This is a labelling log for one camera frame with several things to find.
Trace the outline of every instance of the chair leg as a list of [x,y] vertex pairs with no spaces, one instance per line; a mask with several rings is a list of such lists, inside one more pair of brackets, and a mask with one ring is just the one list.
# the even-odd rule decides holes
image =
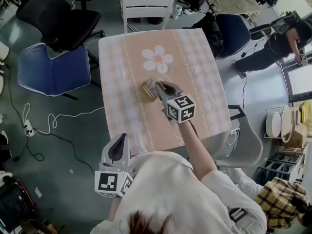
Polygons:
[[95,81],[93,81],[93,80],[91,80],[91,82],[90,82],[90,83],[91,83],[91,84],[93,84],[93,85],[95,85],[96,87],[98,87],[98,88],[102,89],[101,84],[98,84],[97,82],[95,82]]
[[88,50],[88,56],[92,62],[94,62],[97,66],[99,66],[98,59],[91,53],[90,50]]
[[103,30],[98,30],[98,31],[93,31],[88,38],[96,36],[96,35],[100,35],[101,37],[107,37],[107,35],[104,33]]
[[69,94],[67,94],[67,93],[62,94],[62,95],[63,95],[63,96],[65,96],[65,97],[67,97],[67,98],[69,98],[69,99],[78,100],[78,98],[77,98],[77,97],[75,97],[75,96],[71,96],[71,95],[69,95]]

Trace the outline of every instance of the white flower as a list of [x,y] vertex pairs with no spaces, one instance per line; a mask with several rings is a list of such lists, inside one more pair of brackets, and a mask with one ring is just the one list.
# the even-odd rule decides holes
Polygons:
[[172,63],[174,58],[172,55],[165,54],[165,49],[163,46],[156,45],[154,51],[150,49],[144,49],[142,55],[148,59],[144,62],[143,67],[146,70],[153,70],[157,67],[158,72],[165,74],[168,71],[167,64]]

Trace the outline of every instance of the plaid fabric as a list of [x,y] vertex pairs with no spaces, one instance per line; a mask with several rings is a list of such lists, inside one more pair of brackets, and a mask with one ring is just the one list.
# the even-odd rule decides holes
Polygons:
[[277,177],[266,183],[255,201],[267,216],[269,227],[287,229],[302,219],[303,214],[291,204],[294,196],[309,204],[308,191],[298,184]]
[[[156,45],[171,54],[168,72],[143,68],[144,49]],[[159,100],[147,101],[141,91],[144,79],[178,84],[196,100],[192,123],[200,139],[231,128],[230,114],[218,68],[202,29],[159,30],[102,38],[99,63],[103,100],[110,137],[129,135],[134,155],[183,146],[177,125],[170,125]]]

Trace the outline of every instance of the concrete floor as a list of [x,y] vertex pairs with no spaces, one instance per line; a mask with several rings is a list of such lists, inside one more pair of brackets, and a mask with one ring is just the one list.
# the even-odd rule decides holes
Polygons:
[[[96,29],[104,29],[108,36],[123,33],[119,0],[93,0],[88,4],[88,9],[98,10],[102,15]],[[183,15],[177,20],[170,19],[167,28],[188,27],[202,17],[202,14],[197,13],[191,16]],[[159,29],[159,26],[145,22],[133,23],[133,25],[139,31]],[[16,82],[19,52],[38,43],[40,38],[41,34],[36,28],[16,17],[13,17],[0,29],[0,41],[11,49],[6,63],[11,66],[14,105],[21,115],[24,105],[29,102],[31,111],[28,119],[32,126],[46,131],[49,113],[76,115],[101,107],[103,101],[101,90],[93,85],[70,93],[78,97],[78,101],[62,96],[44,97],[19,87]],[[246,49],[253,45],[254,42],[250,42]],[[89,39],[86,46],[95,55],[98,55],[98,38]],[[228,104],[231,105],[242,105],[242,89],[246,80],[240,78],[232,68],[232,63],[240,59],[240,54],[224,60],[217,60]],[[6,114],[7,119],[1,128],[5,129],[9,136],[9,148],[13,156],[18,156],[25,145],[26,136],[10,103],[9,72],[6,68],[3,70],[5,71],[5,89],[0,97],[0,113]],[[99,81],[97,70],[92,72],[92,78]],[[277,65],[264,71],[248,74],[248,84],[245,88],[245,112],[254,130],[263,141],[263,156],[259,163],[264,162],[275,146],[272,140],[263,138],[266,109],[286,104],[288,104],[287,89],[282,72]],[[109,141],[104,110],[78,118],[60,118],[58,128],[53,133],[71,140],[75,145],[77,156],[88,162],[93,170],[97,169],[102,148]],[[15,177],[24,182],[32,199],[43,214],[49,212],[51,208],[54,209],[50,219],[57,228],[66,225],[64,233],[89,233],[94,222],[107,217],[111,203],[110,199],[103,198],[94,192],[94,177],[89,168],[75,160],[72,146],[69,143],[54,136],[36,135],[29,139],[29,147],[34,153],[44,154],[45,161],[35,161],[25,151],[17,163],[8,163],[6,170],[13,172]],[[231,147],[227,147],[225,144],[222,151],[228,152],[230,149]],[[254,166],[245,171],[252,176],[256,168],[257,166]],[[42,193],[41,198],[35,194],[36,187]]]

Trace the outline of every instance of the desk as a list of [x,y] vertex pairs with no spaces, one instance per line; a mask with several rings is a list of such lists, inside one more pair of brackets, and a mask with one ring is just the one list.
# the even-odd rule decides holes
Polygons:
[[256,0],[216,0],[213,11],[216,14],[247,14],[261,11]]
[[231,128],[222,81],[201,29],[159,30],[102,38],[100,76],[110,137],[127,133],[132,154],[183,146],[176,124],[141,89],[149,76],[173,82],[196,102],[200,139]]

